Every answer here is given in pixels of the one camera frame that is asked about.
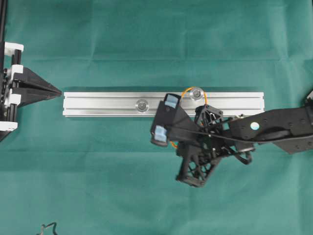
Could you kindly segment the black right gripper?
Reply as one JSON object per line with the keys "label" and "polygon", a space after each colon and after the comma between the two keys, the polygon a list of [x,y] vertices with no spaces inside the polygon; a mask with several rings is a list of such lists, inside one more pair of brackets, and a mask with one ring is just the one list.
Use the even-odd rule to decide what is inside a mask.
{"label": "black right gripper", "polygon": [[196,108],[194,119],[181,106],[178,113],[171,129],[178,138],[176,155],[182,157],[177,181],[201,188],[222,159],[234,156],[245,165],[251,163],[254,145],[231,137],[223,125],[232,118],[224,118],[222,110],[202,105]]}

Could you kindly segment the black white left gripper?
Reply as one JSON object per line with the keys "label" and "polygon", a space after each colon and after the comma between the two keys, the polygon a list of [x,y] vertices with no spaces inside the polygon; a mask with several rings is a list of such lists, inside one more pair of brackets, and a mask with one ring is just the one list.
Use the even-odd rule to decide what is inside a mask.
{"label": "black white left gripper", "polygon": [[[17,129],[18,106],[50,100],[62,92],[35,72],[21,65],[24,46],[2,41],[0,43],[0,140]],[[4,57],[12,57],[11,67],[4,68]]]}

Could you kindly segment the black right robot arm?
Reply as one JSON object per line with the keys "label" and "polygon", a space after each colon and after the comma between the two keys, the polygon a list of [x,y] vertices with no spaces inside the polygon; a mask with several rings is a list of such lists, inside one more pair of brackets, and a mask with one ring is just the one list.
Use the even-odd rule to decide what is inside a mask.
{"label": "black right robot arm", "polygon": [[304,106],[275,109],[249,117],[223,118],[221,110],[203,105],[196,108],[193,121],[198,125],[173,125],[172,129],[187,135],[179,141],[176,153],[182,163],[176,180],[201,188],[222,159],[234,156],[241,163],[252,162],[255,145],[273,143],[294,154],[313,147],[313,95]]}

